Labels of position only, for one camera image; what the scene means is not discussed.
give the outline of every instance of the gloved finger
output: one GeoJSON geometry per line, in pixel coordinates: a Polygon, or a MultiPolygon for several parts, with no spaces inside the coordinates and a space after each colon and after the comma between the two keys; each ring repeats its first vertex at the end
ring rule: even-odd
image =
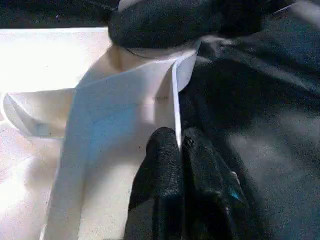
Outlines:
{"type": "Polygon", "coordinates": [[[175,132],[156,130],[133,181],[125,239],[180,240],[182,234],[182,162],[175,132]]]}
{"type": "Polygon", "coordinates": [[[224,25],[214,0],[143,0],[108,23],[112,41],[125,48],[169,48],[224,25]]]}

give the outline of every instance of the black glove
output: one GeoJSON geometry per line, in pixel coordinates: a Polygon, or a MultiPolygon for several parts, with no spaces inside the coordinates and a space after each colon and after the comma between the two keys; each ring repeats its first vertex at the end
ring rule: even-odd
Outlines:
{"type": "Polygon", "coordinates": [[[151,136],[133,182],[125,239],[180,240],[184,183],[191,240],[258,239],[237,175],[194,128],[184,131],[183,161],[172,129],[151,136]]]}
{"type": "Polygon", "coordinates": [[[126,240],[180,240],[183,219],[182,162],[175,132],[155,131],[135,176],[126,240]]]}
{"type": "Polygon", "coordinates": [[[266,0],[143,0],[111,15],[112,41],[125,48],[169,48],[204,35],[238,26],[250,32],[275,1],[266,0]]]}

